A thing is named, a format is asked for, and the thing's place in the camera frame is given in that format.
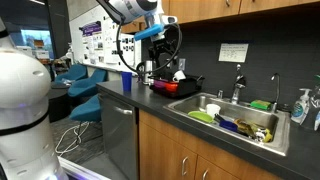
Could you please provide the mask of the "black gripper blue mount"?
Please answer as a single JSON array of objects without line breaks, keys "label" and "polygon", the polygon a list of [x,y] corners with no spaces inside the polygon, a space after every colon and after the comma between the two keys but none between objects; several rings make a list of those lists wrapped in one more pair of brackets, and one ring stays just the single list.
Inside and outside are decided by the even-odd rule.
[{"label": "black gripper blue mount", "polygon": [[[139,41],[145,38],[150,38],[152,46],[148,49],[151,60],[147,61],[147,76],[151,76],[153,70],[160,66],[159,56],[163,53],[170,55],[173,52],[170,50],[171,44],[166,40],[165,31],[170,25],[175,25],[178,22],[176,16],[168,16],[163,14],[146,15],[144,17],[146,29],[134,35],[134,40]],[[168,64],[164,71],[165,78],[172,77],[172,61],[167,59]]]}]

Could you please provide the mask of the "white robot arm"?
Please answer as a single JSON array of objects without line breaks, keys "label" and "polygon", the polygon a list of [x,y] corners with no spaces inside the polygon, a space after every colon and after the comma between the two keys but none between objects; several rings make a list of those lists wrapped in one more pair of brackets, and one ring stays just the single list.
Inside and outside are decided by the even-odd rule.
[{"label": "white robot arm", "polygon": [[[96,0],[113,22],[123,26],[142,17],[147,28],[135,40],[165,40],[178,22],[166,15],[162,0]],[[15,48],[0,27],[0,164],[1,180],[69,180],[54,150],[49,122],[51,77],[35,58]]]}]

